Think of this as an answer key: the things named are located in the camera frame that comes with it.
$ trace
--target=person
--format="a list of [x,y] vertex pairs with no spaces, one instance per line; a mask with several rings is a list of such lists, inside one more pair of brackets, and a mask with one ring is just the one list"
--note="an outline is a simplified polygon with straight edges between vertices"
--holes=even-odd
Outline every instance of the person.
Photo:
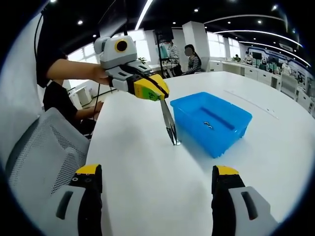
[[291,74],[291,67],[289,66],[287,60],[285,60],[285,63],[282,64],[282,73],[285,75]]
[[238,55],[236,54],[235,57],[233,57],[233,61],[240,62],[241,58],[239,58]]
[[98,102],[96,106],[90,108],[76,109],[67,90],[63,87],[63,80],[52,81],[47,86],[43,104],[45,111],[52,107],[56,108],[83,135],[89,135],[93,132],[96,122],[90,118],[97,117],[103,106],[102,102]]
[[195,72],[201,72],[201,59],[195,51],[193,45],[188,44],[185,46],[185,55],[189,57],[188,60],[188,71],[183,73],[183,75],[190,75]]
[[107,85],[105,70],[98,64],[68,61],[54,39],[53,28],[45,14],[43,18],[36,55],[36,75],[37,84],[46,88],[44,109],[56,108],[80,133],[91,134],[95,121],[89,118],[98,116],[103,103],[98,103],[95,110],[94,107],[77,110],[62,84],[66,79],[91,79]]
[[175,74],[175,76],[181,76],[183,72],[182,67],[180,65],[178,48],[176,47],[172,40],[165,42],[165,45],[167,47],[168,57],[171,63],[175,65],[175,67],[172,69],[173,73]]
[[263,58],[261,63],[262,63],[263,65],[267,65],[266,58]]
[[246,56],[245,56],[244,62],[248,65],[252,65],[252,55],[249,54],[248,51],[246,51],[245,53],[246,53]]

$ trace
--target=camera lens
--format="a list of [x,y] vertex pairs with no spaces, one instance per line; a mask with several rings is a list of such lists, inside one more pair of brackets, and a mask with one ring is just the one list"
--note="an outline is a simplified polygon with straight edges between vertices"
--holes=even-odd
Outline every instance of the camera lens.
[[117,50],[123,52],[127,48],[127,43],[125,41],[120,41],[117,43]]

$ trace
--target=hand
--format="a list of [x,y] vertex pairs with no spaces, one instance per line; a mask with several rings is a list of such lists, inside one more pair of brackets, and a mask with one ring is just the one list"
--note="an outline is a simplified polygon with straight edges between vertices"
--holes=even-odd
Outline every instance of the hand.
[[106,75],[105,70],[100,65],[95,65],[93,80],[102,85],[109,85],[109,79],[110,78]]
[[98,103],[96,104],[95,112],[99,113],[100,110],[102,109],[102,107],[103,107],[103,102],[98,102]]

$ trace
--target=striped shirt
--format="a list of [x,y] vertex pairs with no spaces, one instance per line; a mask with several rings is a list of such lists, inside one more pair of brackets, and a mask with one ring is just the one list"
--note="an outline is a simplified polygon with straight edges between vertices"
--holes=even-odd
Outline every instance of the striped shirt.
[[178,65],[179,64],[179,50],[173,44],[173,46],[168,46],[167,49],[168,57],[170,58],[171,62]]
[[195,72],[200,72],[201,70],[201,62],[199,58],[194,56],[193,58],[189,57],[188,61],[188,71],[185,72],[185,75],[190,75]]

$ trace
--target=ceiling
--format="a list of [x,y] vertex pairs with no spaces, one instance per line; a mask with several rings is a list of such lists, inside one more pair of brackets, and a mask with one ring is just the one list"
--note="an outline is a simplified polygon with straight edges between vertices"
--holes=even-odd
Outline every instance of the ceiling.
[[[113,2],[114,0],[56,0],[56,2],[47,5],[47,14],[49,14],[52,26],[58,34],[58,43],[66,53],[93,42],[95,39],[93,35],[98,36],[98,23]],[[146,0],[125,0],[125,2],[128,18],[126,28],[127,30],[133,30]],[[238,37],[237,40],[239,41],[257,42],[276,47],[279,47],[279,43],[283,43],[295,49],[297,52],[293,52],[294,54],[311,63],[312,59],[305,49],[310,49],[312,46],[307,44],[308,41],[301,37],[299,32],[300,22],[296,22],[297,25],[294,25],[292,23],[294,21],[289,18],[286,26],[286,20],[275,19],[286,19],[284,12],[294,13],[298,6],[288,7],[279,4],[277,10],[271,11],[274,4],[275,2],[271,0],[261,2],[253,0],[194,0],[185,2],[182,0],[154,0],[140,28],[153,30],[161,27],[181,27],[189,21],[205,23],[222,17],[244,14],[272,16],[274,18],[264,16],[234,17],[206,23],[205,26],[207,26],[206,30],[211,32],[259,30],[285,36],[300,42],[304,48],[286,39],[267,34],[252,32],[223,33],[225,37]],[[112,9],[123,8],[123,5],[124,0],[116,0]],[[111,12],[109,10],[105,14],[103,21]],[[83,21],[80,26],[77,25],[79,20]]]

